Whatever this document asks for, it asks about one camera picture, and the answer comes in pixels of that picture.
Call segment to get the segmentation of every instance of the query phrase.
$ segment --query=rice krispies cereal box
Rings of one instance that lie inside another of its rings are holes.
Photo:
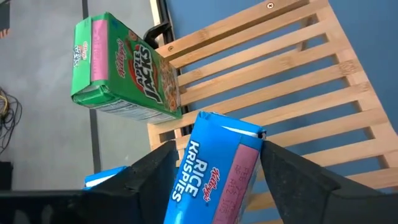
[[[240,223],[254,184],[263,127],[199,112],[164,224]]]

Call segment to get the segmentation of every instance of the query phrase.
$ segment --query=bamboo rack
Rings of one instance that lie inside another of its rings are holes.
[[[301,29],[180,75],[178,82],[182,90],[182,105],[189,105],[224,91],[278,75],[321,58],[333,57],[335,64],[330,67],[260,88],[206,106],[201,110],[225,114],[322,83],[337,79],[344,80],[346,86],[340,90],[247,116],[243,120],[267,126],[334,106],[353,103],[358,109],[355,114],[271,135],[267,139],[280,146],[288,147],[357,129],[365,129],[368,140],[307,154],[304,157],[321,166],[332,166],[377,157],[382,164],[382,169],[352,175],[348,178],[375,189],[397,187],[397,135],[328,1],[264,1],[164,45],[157,51],[176,68],[182,68],[296,22],[301,23]],[[314,37],[324,37],[325,42],[316,47],[307,48],[307,41]],[[293,50],[197,85],[185,87],[185,85],[202,78],[295,45],[297,47]],[[183,118],[179,120],[156,125],[149,124],[151,149],[156,149],[165,141],[164,133],[174,131],[177,149],[180,158],[182,158],[184,147],[187,145],[190,136],[182,136],[180,129],[193,124],[197,114],[198,110],[195,110],[184,114]],[[264,174],[260,173],[257,179],[264,179]],[[271,194],[267,192],[251,195],[250,204],[246,210],[260,210],[271,207],[275,207],[275,204]],[[282,223],[282,221],[274,220],[265,223]]]

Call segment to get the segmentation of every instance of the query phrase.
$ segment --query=apple jacks cereal box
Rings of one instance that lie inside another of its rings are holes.
[[[75,27],[71,96],[79,105],[148,123],[181,117],[175,69],[108,12]]]

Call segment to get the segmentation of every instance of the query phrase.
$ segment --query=pink label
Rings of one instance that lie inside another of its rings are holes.
[[[108,23],[93,22],[91,41],[91,81],[108,79]]]
[[[229,171],[213,224],[234,223],[238,215],[253,168],[256,165],[258,151],[240,144]]]

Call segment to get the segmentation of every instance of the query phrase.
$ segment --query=gray floor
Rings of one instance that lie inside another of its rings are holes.
[[[153,26],[148,0],[89,1],[90,15],[110,11],[139,35]],[[12,0],[11,34],[0,40],[0,85],[24,107],[9,149],[13,189],[80,189],[93,173],[89,112],[70,99],[73,30],[80,0]],[[149,152],[146,126],[98,113],[104,169]]]

